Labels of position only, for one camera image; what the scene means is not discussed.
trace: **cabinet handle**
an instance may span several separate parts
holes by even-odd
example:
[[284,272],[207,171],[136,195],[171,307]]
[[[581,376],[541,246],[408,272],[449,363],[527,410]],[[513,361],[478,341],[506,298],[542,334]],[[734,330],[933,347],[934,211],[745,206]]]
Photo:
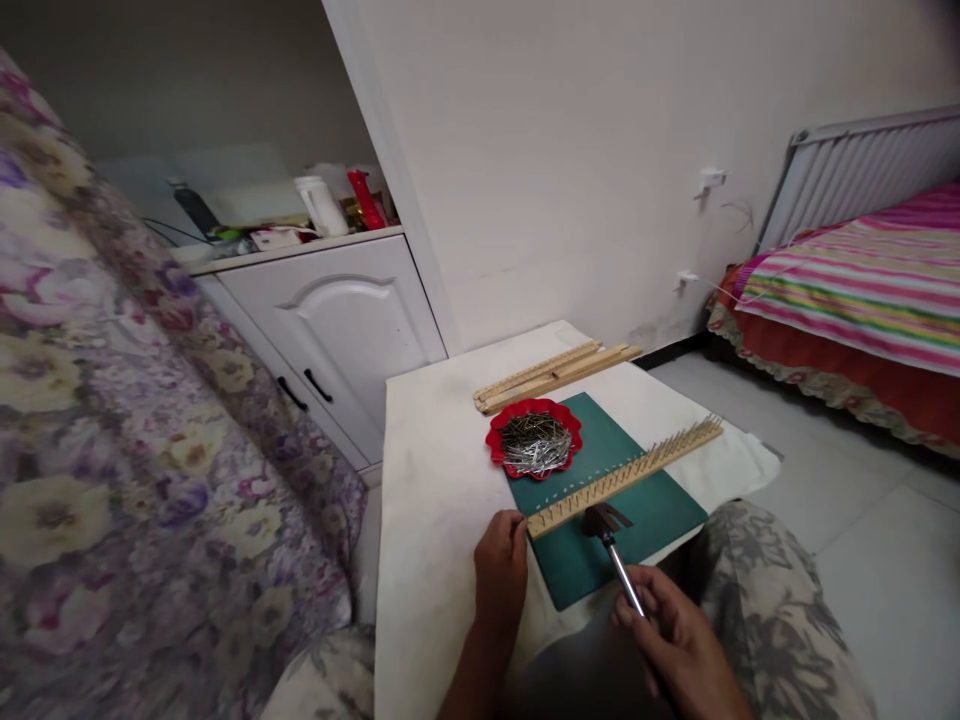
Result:
[[301,410],[307,409],[307,404],[300,402],[296,395],[293,394],[293,390],[290,389],[290,386],[287,385],[287,379],[281,375],[277,378],[277,384],[283,389],[283,391],[293,400],[293,404],[296,405]]
[[313,379],[313,373],[310,372],[310,368],[307,368],[306,370],[304,370],[304,371],[303,371],[303,374],[307,376],[307,380],[310,381],[310,384],[313,385],[313,386],[317,389],[317,392],[318,392],[318,393],[320,393],[320,397],[322,397],[322,398],[323,398],[324,400],[326,400],[328,403],[330,403],[331,405],[333,405],[333,395],[328,395],[327,393],[325,393],[325,392],[323,391],[323,388],[320,387],[320,386],[317,384],[317,381]]

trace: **hammer head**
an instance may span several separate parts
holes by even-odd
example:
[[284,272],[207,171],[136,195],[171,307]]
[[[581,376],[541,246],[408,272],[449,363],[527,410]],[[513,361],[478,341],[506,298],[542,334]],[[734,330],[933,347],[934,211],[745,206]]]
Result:
[[633,523],[609,503],[597,503],[588,507],[584,512],[583,522],[580,523],[580,531],[587,537],[603,537],[619,531],[621,525],[632,527]]

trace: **wooden stick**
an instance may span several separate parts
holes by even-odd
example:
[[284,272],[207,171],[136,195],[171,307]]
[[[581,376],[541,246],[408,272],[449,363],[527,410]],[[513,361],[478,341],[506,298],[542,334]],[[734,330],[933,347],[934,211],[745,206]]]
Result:
[[484,415],[500,412],[510,403],[526,400],[531,397],[546,395],[548,392],[562,388],[577,380],[619,365],[625,360],[632,360],[643,351],[638,347],[618,345],[610,350],[595,353],[583,359],[576,360],[567,367],[553,371],[550,375],[535,377],[521,385],[505,390],[499,395],[477,402],[477,409]]
[[[573,520],[590,505],[606,502],[617,493],[650,477],[701,445],[706,445],[715,437],[719,437],[723,433],[722,422],[716,415],[710,415],[693,427],[671,436],[666,442],[655,444],[646,455],[641,455],[622,468],[617,468],[592,483],[584,485],[576,492],[561,498],[559,503],[551,504],[548,508],[530,515],[527,518],[527,532],[532,539],[536,540],[556,530],[565,522]],[[576,498],[575,508],[573,507],[574,498]],[[569,501],[566,508],[563,504],[564,500]]]
[[594,354],[600,349],[600,345],[601,343],[599,340],[591,340],[590,342],[585,342],[583,345],[578,345],[577,347],[573,348],[573,350],[567,350],[567,352],[561,353],[560,355],[554,355],[549,360],[544,360],[542,363],[528,367],[526,370],[521,370],[520,372],[515,373],[510,377],[506,377],[499,382],[495,382],[492,385],[487,385],[486,387],[480,388],[473,394],[473,399],[477,401],[483,401],[487,398],[493,397],[494,395],[499,395],[510,388],[516,387],[521,383],[533,380],[540,375],[552,373],[554,370],[567,363],[573,362],[574,360],[579,360],[587,355]]

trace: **countertop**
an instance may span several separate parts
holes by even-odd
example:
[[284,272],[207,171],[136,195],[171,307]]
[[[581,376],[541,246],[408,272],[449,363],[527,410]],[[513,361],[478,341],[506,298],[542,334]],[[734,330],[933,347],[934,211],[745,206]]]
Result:
[[277,248],[276,250],[266,250],[264,252],[250,253],[249,255],[237,255],[236,257],[223,258],[221,260],[210,260],[200,262],[184,262],[177,257],[177,249],[172,251],[174,258],[183,262],[184,267],[193,277],[200,275],[209,275],[211,273],[223,272],[224,270],[234,270],[248,265],[259,265],[260,263],[279,260],[280,258],[293,257],[294,255],[306,255],[307,253],[319,252],[321,250],[331,250],[344,245],[355,245],[356,243],[367,242],[368,240],[378,240],[392,235],[402,235],[403,227],[401,225],[392,225],[382,230],[368,230],[367,232],[354,233],[352,235],[342,235],[335,238],[324,238],[314,240],[313,242],[303,243],[302,245],[291,245],[289,247]]
[[[484,444],[490,418],[477,412],[473,392],[588,339],[559,321],[387,381],[376,717],[436,716],[473,619],[473,549],[494,512],[516,507],[502,469],[490,462]],[[641,447],[709,415],[630,363],[545,397],[561,401],[580,392],[589,393]],[[667,471],[712,512],[769,483],[780,461],[755,436],[725,422],[723,435]],[[645,562],[659,562],[695,532]],[[618,590],[610,584],[557,612],[532,549],[527,562],[514,674],[555,640],[608,613]]]

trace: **radiator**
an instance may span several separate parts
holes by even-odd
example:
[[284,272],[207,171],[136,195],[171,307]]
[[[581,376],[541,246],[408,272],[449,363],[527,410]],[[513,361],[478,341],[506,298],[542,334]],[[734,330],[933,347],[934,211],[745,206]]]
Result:
[[957,178],[960,105],[803,130],[790,146],[758,252]]

